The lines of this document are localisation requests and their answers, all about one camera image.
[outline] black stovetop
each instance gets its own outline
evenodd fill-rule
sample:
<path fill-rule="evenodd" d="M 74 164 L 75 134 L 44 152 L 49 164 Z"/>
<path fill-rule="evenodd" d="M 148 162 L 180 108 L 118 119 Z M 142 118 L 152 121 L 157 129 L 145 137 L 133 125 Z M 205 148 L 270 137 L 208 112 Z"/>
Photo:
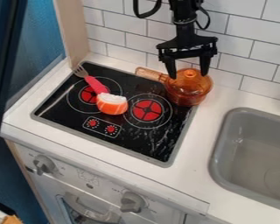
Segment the black stovetop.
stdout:
<path fill-rule="evenodd" d="M 128 111 L 124 115 L 101 113 L 92 88 L 71 75 L 34 117 L 90 141 L 109 143 L 110 148 L 168 162 L 192 110 L 169 102 L 164 86 L 158 82 L 87 62 L 83 66 L 111 94 L 126 96 Z"/>

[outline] sink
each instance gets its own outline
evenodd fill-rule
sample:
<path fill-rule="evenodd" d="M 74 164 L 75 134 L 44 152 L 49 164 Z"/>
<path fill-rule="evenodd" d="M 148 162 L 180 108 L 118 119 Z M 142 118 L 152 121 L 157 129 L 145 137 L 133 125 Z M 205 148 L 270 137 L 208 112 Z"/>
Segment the sink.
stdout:
<path fill-rule="evenodd" d="M 209 163 L 223 188 L 280 209 L 280 116 L 229 111 Z"/>

